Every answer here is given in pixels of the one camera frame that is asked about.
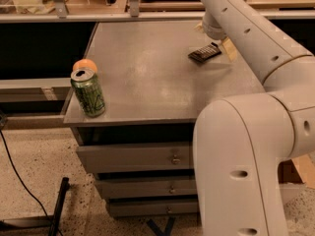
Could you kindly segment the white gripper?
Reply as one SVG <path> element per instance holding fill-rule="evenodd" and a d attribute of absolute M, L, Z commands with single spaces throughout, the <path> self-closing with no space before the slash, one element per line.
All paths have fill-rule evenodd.
<path fill-rule="evenodd" d="M 205 13 L 202 22 L 199 22 L 196 26 L 194 26 L 194 30 L 199 32 L 204 31 L 208 37 L 214 40 L 221 40 L 221 45 L 229 60 L 234 61 L 237 58 L 237 49 L 233 42 L 226 37 L 226 34 L 220 24 L 209 12 Z"/>

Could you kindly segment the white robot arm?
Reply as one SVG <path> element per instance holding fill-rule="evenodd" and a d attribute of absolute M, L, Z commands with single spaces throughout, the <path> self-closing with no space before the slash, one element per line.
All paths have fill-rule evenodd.
<path fill-rule="evenodd" d="M 201 0 L 205 33 L 228 36 L 264 90 L 205 107 L 193 136 L 204 236 L 288 236 L 278 167 L 313 151 L 314 56 L 245 0 Z"/>

